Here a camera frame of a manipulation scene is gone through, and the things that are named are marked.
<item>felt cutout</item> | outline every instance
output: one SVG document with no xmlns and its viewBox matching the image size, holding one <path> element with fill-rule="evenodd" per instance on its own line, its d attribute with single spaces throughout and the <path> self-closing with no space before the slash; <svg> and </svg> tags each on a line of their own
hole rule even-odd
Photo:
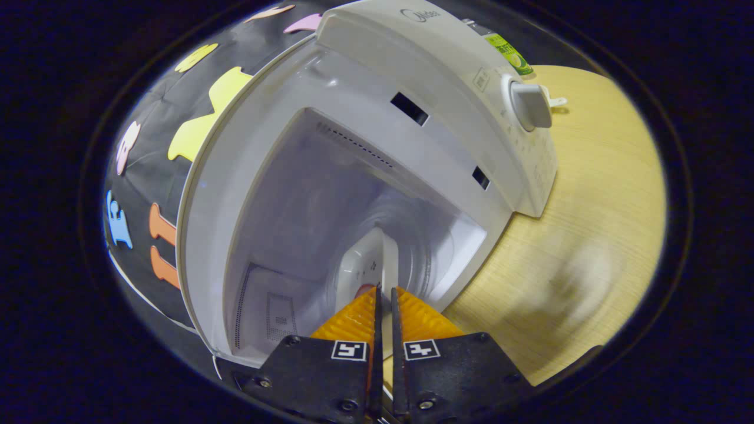
<svg viewBox="0 0 754 424">
<path fill-rule="evenodd" d="M 259 12 L 258 14 L 255 14 L 254 16 L 250 17 L 249 19 L 245 20 L 244 23 L 249 23 L 249 22 L 251 22 L 251 21 L 253 21 L 255 19 L 261 19 L 263 17 L 270 17 L 270 16 L 274 16 L 276 14 L 281 14 L 283 12 L 286 12 L 286 11 L 289 11 L 289 10 L 293 9 L 294 7 L 295 7 L 295 5 L 283 6 L 282 8 L 280 6 L 275 6 L 274 8 L 269 9 L 267 11 L 263 11 L 263 12 Z"/>
<path fill-rule="evenodd" d="M 173 246 L 176 245 L 176 226 L 160 215 L 160 206 L 156 203 L 149 208 L 149 234 L 152 238 L 162 237 Z"/>
<path fill-rule="evenodd" d="M 131 235 L 128 232 L 128 223 L 126 214 L 118 206 L 118 202 L 112 200 L 112 190 L 107 191 L 107 220 L 110 222 L 110 235 L 112 242 L 117 246 L 119 241 L 123 241 L 129 249 L 133 249 Z"/>
<path fill-rule="evenodd" d="M 167 150 L 167 158 L 172 161 L 176 156 L 181 155 L 193 162 L 196 159 L 197 153 L 199 153 L 201 145 L 204 144 L 207 136 L 210 135 L 212 126 L 215 125 L 215 122 L 225 108 L 228 107 L 233 97 L 241 91 L 241 88 L 251 78 L 251 75 L 241 72 L 240 66 L 230 69 L 218 78 L 212 84 L 212 87 L 210 87 L 210 102 L 215 112 L 181 124 L 178 131 L 176 131 L 176 135 L 173 136 L 173 140 L 170 142 L 170 147 Z"/>
<path fill-rule="evenodd" d="M 141 124 L 137 124 L 136 121 L 131 122 L 128 126 L 126 133 L 123 134 L 121 142 L 118 144 L 118 150 L 115 153 L 115 164 L 118 175 L 123 173 L 126 169 L 126 160 L 128 159 L 128 152 L 131 151 L 133 145 L 136 144 L 136 138 L 139 136 L 139 130 L 141 130 Z"/>
<path fill-rule="evenodd" d="M 149 257 L 152 260 L 152 271 L 157 278 L 167 281 L 172 284 L 173 287 L 180 290 L 181 287 L 178 284 L 178 271 L 166 260 L 162 259 L 160 252 L 157 251 L 155 246 L 152 246 L 149 250 Z"/>
<path fill-rule="evenodd" d="M 217 48 L 217 43 L 211 44 L 211 45 L 203 45 L 199 47 L 198 49 L 194 50 L 194 53 L 189 54 L 184 60 L 181 60 L 181 63 L 176 66 L 175 71 L 176 72 L 186 72 L 194 65 L 199 63 L 200 60 L 204 59 L 208 54 L 212 53 L 213 50 Z"/>
<path fill-rule="evenodd" d="M 317 27 L 320 25 L 321 20 L 322 15 L 320 14 L 309 15 L 300 20 L 297 20 L 295 23 L 293 23 L 293 25 L 286 28 L 283 32 L 290 34 L 291 32 L 301 31 L 303 29 L 308 31 L 316 31 Z"/>
</svg>

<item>bottle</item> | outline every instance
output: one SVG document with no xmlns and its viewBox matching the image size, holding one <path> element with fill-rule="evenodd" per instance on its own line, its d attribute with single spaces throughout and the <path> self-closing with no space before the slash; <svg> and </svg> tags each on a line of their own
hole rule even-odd
<svg viewBox="0 0 754 424">
<path fill-rule="evenodd" d="M 505 41 L 505 38 L 502 38 L 500 34 L 493 32 L 492 30 L 487 29 L 484 26 L 481 26 L 471 19 L 464 19 L 462 20 L 462 22 L 468 25 L 469 28 L 476 31 L 477 34 L 484 37 L 484 39 L 487 40 L 487 42 L 490 43 L 494 48 L 498 49 L 500 54 L 502 54 L 508 61 L 508 63 L 510 63 L 510 65 L 516 70 L 516 72 L 518 72 L 518 74 L 521 76 L 521 79 L 532 79 L 537 76 L 534 73 L 534 69 L 532 69 L 531 65 L 529 65 L 529 63 L 524 60 L 523 56 L 521 56 L 521 53 L 513 48 L 513 46 L 510 45 L 509 42 Z"/>
</svg>

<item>blue felt shape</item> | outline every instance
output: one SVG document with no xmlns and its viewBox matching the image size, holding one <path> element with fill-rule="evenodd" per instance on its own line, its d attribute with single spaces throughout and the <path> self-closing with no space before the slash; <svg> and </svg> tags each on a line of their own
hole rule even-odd
<svg viewBox="0 0 754 424">
<path fill-rule="evenodd" d="M 131 234 L 128 233 L 128 223 L 126 223 L 126 214 L 118 206 L 118 202 L 112 200 L 112 190 L 107 192 L 107 219 L 110 221 L 110 235 L 112 242 L 116 245 L 119 241 L 124 241 L 129 249 L 133 248 L 131 243 Z"/>
</svg>

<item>green label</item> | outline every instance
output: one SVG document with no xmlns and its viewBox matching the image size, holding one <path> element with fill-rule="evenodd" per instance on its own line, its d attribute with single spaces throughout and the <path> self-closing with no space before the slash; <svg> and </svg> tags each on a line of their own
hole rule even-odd
<svg viewBox="0 0 754 424">
<path fill-rule="evenodd" d="M 510 45 L 509 42 L 505 41 L 505 39 L 502 38 L 500 34 L 485 35 L 484 38 L 494 48 L 498 49 L 500 54 L 505 57 L 508 63 L 511 64 L 511 66 L 516 70 L 516 72 L 518 72 L 519 75 L 528 75 L 534 72 L 532 67 L 526 62 L 523 56 L 521 56 L 521 53 L 513 48 L 513 46 Z"/>
</svg>

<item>wooden surface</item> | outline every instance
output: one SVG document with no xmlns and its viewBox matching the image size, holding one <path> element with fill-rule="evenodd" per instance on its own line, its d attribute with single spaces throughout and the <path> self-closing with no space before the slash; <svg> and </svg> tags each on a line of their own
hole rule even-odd
<svg viewBox="0 0 754 424">
<path fill-rule="evenodd" d="M 443 314 L 468 333 L 490 332 L 537 385 L 607 342 L 637 307 L 660 256 L 666 196 L 650 133 L 612 81 L 562 66 L 535 71 L 528 82 L 568 99 L 553 111 L 553 191 L 541 218 L 513 215 Z"/>
</svg>

